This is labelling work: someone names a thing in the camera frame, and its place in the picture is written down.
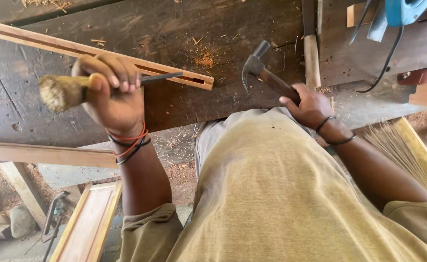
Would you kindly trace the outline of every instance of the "person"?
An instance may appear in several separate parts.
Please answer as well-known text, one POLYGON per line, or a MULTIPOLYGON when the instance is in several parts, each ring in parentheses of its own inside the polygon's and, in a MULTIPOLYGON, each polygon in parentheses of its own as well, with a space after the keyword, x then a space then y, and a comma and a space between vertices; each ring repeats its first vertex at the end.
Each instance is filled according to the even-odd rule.
POLYGON ((299 106, 281 97, 286 108, 208 122, 197 137, 192 221, 183 227, 146 134, 138 68, 84 56, 72 75, 90 75, 84 107, 120 162, 121 262, 427 261, 427 190, 334 118, 321 93, 294 84, 299 106), (303 126, 333 144, 375 208, 303 126))

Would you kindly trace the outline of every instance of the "stone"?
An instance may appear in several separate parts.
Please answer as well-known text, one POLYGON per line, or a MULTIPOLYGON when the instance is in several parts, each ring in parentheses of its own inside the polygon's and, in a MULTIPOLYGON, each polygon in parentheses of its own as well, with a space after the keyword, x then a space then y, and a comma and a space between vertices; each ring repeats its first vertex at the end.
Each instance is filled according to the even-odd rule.
POLYGON ((19 205, 11 209, 11 235, 14 238, 21 238, 35 232, 37 223, 31 213, 24 205, 19 205))

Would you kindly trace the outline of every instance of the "red object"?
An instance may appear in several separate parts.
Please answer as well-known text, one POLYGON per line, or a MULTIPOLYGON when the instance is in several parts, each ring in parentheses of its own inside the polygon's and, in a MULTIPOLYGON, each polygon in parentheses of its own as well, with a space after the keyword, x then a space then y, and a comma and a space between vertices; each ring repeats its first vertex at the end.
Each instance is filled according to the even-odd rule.
POLYGON ((427 84, 427 69, 419 69, 408 73, 397 75, 399 85, 420 85, 427 84))

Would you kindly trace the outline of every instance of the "hand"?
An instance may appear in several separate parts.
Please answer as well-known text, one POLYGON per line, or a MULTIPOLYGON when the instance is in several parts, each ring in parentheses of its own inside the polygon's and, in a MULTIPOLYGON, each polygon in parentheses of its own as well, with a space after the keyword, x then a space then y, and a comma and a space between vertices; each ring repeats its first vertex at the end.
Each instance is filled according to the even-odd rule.
POLYGON ((83 106, 96 123, 122 137, 141 134, 144 119, 141 74, 133 63, 107 54, 83 56, 74 64, 71 75, 90 75, 87 103, 83 106))
POLYGON ((330 101, 322 93, 310 90, 303 83, 291 86, 301 98, 299 107, 287 97, 281 97, 280 102, 286 106, 291 115, 302 125, 315 130, 323 120, 335 115, 330 101))

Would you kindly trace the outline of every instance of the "shirt sleeve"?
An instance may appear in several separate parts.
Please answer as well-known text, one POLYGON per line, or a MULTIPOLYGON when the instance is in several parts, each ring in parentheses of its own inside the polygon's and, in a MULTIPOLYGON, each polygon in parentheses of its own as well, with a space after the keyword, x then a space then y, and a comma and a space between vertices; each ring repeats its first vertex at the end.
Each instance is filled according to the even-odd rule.
POLYGON ((175 205, 164 204, 156 209, 123 219, 121 262, 166 261, 183 226, 175 205))
POLYGON ((427 244, 427 203, 391 201, 385 205, 383 215, 427 244))

